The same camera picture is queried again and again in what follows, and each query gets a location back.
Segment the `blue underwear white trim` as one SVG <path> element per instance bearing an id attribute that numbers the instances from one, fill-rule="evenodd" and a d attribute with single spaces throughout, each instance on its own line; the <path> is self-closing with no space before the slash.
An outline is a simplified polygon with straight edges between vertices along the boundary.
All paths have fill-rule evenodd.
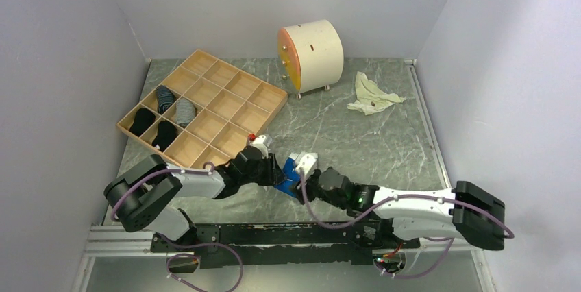
<path id="1" fill-rule="evenodd" d="M 300 183 L 300 175 L 295 171 L 295 158 L 288 157 L 282 167 L 284 179 L 274 186 L 278 191 L 297 199 L 297 185 Z"/>

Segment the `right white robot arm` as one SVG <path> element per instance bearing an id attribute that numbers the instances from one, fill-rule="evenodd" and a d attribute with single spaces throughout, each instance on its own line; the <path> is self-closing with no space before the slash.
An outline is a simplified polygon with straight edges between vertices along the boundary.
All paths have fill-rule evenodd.
<path id="1" fill-rule="evenodd" d="M 464 239 L 482 250 L 501 251 L 515 237 L 505 224 L 505 203 L 468 181 L 435 191 L 405 191 L 359 184 L 332 167 L 307 172 L 295 168 L 298 199 L 313 215 L 319 199 L 352 218 L 345 226 L 367 218 L 387 220 L 376 230 L 378 242 L 393 247 L 412 239 Z"/>

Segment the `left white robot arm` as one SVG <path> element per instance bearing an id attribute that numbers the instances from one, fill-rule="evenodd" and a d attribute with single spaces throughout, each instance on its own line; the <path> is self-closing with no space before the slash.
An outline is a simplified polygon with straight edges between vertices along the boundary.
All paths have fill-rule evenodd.
<path id="1" fill-rule="evenodd" d="M 226 163 L 205 162 L 200 169 L 179 167 L 150 155 L 109 183 L 103 195 L 112 207 L 112 219 L 126 232 L 151 230 L 168 238 L 177 250 L 186 251 L 195 244 L 195 226 L 184 211 L 171 207 L 175 198 L 225 199 L 246 184 L 275 187 L 286 180 L 273 154 L 246 146 Z"/>

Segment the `wooden compartment tray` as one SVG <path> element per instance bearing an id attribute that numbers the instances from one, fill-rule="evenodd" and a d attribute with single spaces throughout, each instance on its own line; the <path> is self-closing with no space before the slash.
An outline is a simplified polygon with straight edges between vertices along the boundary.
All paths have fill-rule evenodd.
<path id="1" fill-rule="evenodd" d="M 282 89 L 205 51 L 195 50 L 160 85 L 167 86 L 176 101 L 191 101 L 197 115 L 185 128 L 176 122 L 176 101 L 164 113 L 157 112 L 151 90 L 118 123 L 122 133 L 162 156 L 172 164 L 200 169 L 207 162 L 216 165 L 233 158 L 246 145 L 250 134 L 262 134 L 284 104 L 288 94 Z M 141 136 L 128 129 L 140 108 L 152 111 L 156 120 Z M 161 152 L 151 145 L 161 121 L 170 121 L 177 138 Z"/>

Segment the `grey rolled sock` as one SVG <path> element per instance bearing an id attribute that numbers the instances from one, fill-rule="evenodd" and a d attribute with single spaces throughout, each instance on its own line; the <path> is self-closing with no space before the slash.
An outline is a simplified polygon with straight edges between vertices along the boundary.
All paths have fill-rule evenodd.
<path id="1" fill-rule="evenodd" d="M 195 105 L 185 98 L 176 101 L 176 120 L 175 122 L 182 128 L 187 127 L 197 115 Z"/>

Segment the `cream cloth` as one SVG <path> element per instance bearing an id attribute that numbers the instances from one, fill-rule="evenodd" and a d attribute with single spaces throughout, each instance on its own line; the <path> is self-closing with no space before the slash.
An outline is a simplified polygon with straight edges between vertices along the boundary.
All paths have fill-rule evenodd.
<path id="1" fill-rule="evenodd" d="M 347 104 L 348 110 L 362 112 L 365 115 L 372 115 L 383 112 L 385 109 L 402 104 L 406 98 L 395 93 L 385 93 L 377 83 L 370 80 L 363 72 L 358 71 L 355 82 L 355 102 Z"/>

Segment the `dark striped rolled sock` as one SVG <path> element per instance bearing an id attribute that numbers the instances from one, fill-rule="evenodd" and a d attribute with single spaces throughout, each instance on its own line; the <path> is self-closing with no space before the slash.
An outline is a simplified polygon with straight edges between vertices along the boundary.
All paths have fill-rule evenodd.
<path id="1" fill-rule="evenodd" d="M 155 89 L 157 100 L 157 112 L 164 114 L 176 101 L 173 92 L 165 85 L 159 85 Z"/>

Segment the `cream cylindrical drawer cabinet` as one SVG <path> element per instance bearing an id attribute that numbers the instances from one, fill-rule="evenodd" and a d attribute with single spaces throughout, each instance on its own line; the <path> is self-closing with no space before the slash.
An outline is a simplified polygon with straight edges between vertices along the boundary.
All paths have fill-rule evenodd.
<path id="1" fill-rule="evenodd" d="M 326 19 L 280 28 L 277 51 L 298 99 L 318 88 L 329 90 L 342 76 L 343 46 Z"/>

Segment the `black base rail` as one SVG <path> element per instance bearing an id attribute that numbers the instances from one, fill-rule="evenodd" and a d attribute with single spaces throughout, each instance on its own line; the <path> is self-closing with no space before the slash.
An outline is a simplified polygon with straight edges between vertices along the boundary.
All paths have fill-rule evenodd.
<path id="1" fill-rule="evenodd" d="M 173 244 L 154 234 L 154 254 L 192 252 L 201 268 L 215 269 L 239 264 L 282 265 L 349 263 L 370 265 L 380 254 L 417 249 L 419 239 L 403 241 L 393 234 L 389 220 L 367 220 L 331 230 L 315 223 L 220 223 L 199 224 L 194 232 Z"/>

